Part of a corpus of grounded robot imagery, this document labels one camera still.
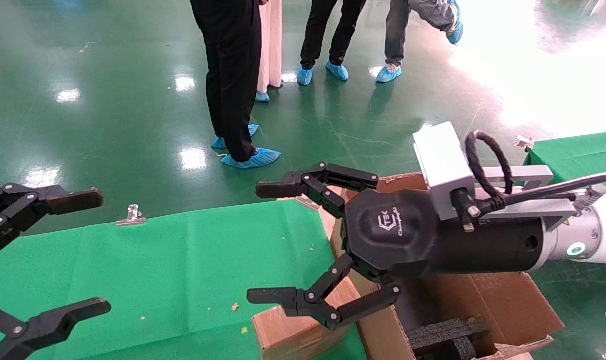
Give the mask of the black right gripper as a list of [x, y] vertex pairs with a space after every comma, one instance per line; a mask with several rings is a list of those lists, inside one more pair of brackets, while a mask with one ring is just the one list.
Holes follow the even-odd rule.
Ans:
[[[287, 317], [312, 317], [334, 331], [390, 307], [401, 295], [400, 286], [390, 282], [339, 307], [330, 305], [328, 296], [352, 270], [376, 281], [386, 275], [526, 272], [540, 259], [544, 230], [539, 218], [482, 219], [472, 221], [474, 230], [465, 232], [460, 219], [439, 218], [426, 191], [379, 193], [378, 180], [373, 173], [319, 162], [306, 171], [289, 171], [276, 182], [258, 182], [258, 198], [305, 195], [334, 218], [343, 218], [343, 248], [348, 254], [307, 290], [251, 288], [246, 300], [280, 305]], [[329, 186], [359, 194], [346, 203]]]

